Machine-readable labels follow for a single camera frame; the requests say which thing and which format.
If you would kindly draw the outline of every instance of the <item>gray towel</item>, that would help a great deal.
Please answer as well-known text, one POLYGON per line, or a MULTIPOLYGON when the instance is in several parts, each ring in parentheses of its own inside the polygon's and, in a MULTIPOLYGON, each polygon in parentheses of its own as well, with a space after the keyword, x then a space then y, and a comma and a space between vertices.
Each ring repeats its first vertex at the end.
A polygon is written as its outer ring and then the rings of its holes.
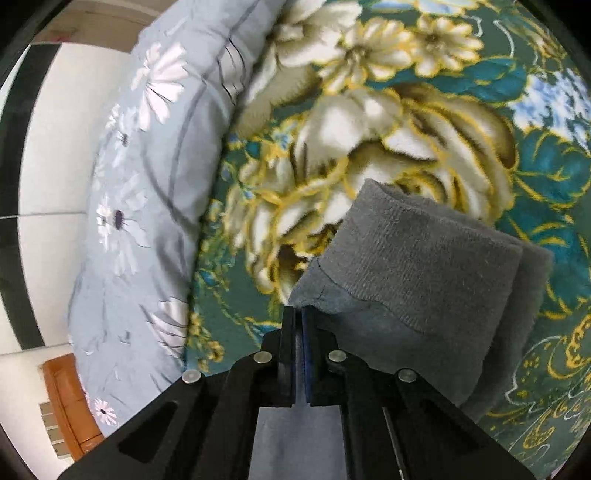
MULTIPOLYGON (((367 180, 331 245, 296 285, 290 303, 332 314, 330 325, 323 327, 371 367, 388 372, 414 368, 461 405, 483 373, 501 319, 503 330, 507 325, 514 330, 519 323, 517 330, 525 334, 518 339, 518 350, 523 347, 539 300, 517 302, 517 308, 514 300, 530 294, 539 299, 541 288, 519 291, 515 299, 511 293, 515 279, 521 283, 522 271, 529 272, 532 256, 548 264, 543 249, 430 200, 367 180), (508 315, 523 314, 524 306, 530 307, 527 317, 508 315)), ((508 343, 501 344, 506 351, 508 343)), ((515 345, 512 339, 509 345, 515 345)), ((497 365, 492 370, 498 380, 497 365)), ((510 373, 505 369, 501 375, 501 387, 510 373)))
POLYGON ((456 222, 487 232, 500 241, 512 242, 523 248, 521 262, 513 280, 511 295, 488 351, 476 388, 462 404, 470 418, 479 420, 494 407, 511 382, 511 375, 522 357, 523 347, 542 302, 544 285, 552 268, 552 252, 537 245, 522 242, 506 233, 489 229, 478 220, 440 205, 432 200, 406 195, 400 189, 382 186, 400 202, 422 208, 434 215, 446 216, 456 222))

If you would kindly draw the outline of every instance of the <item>wooden cabinet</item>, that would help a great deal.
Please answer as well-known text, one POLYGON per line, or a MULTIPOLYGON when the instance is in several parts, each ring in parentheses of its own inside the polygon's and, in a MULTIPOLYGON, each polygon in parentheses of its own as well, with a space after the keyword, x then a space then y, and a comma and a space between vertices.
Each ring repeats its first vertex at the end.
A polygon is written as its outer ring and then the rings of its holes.
POLYGON ((86 403, 76 374, 74 355, 45 362, 43 375, 57 425, 72 458, 78 460, 104 437, 86 403))

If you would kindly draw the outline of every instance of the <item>black metal bracket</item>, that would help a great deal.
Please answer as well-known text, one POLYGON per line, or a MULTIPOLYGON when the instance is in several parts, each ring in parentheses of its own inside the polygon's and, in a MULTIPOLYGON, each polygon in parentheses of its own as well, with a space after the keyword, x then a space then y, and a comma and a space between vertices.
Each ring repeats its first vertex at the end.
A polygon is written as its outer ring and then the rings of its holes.
POLYGON ((340 406, 350 480, 534 479, 412 370, 378 372, 339 350, 320 315, 286 307, 260 352, 229 372, 185 375, 60 480, 248 479, 259 408, 294 403, 299 328, 307 400, 340 406))

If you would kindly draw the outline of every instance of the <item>green floral blanket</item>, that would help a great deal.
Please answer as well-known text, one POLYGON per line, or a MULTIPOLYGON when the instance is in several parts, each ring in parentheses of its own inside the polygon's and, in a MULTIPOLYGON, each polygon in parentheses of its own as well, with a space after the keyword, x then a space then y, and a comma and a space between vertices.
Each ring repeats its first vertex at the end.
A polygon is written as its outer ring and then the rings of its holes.
POLYGON ((363 181, 396 184, 554 252, 524 357, 480 423, 546 476, 591 422, 590 119, 576 66, 519 4, 290 1, 220 163, 189 368, 257 350, 363 181))

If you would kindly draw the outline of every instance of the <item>light blue pillow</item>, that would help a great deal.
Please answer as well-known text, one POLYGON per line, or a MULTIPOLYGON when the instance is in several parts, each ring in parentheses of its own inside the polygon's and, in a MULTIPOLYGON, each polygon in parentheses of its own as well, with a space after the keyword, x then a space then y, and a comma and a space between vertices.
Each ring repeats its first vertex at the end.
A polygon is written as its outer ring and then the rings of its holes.
POLYGON ((104 434, 183 369, 187 296, 236 99, 284 0, 180 0, 144 30, 100 140, 69 310, 104 434))

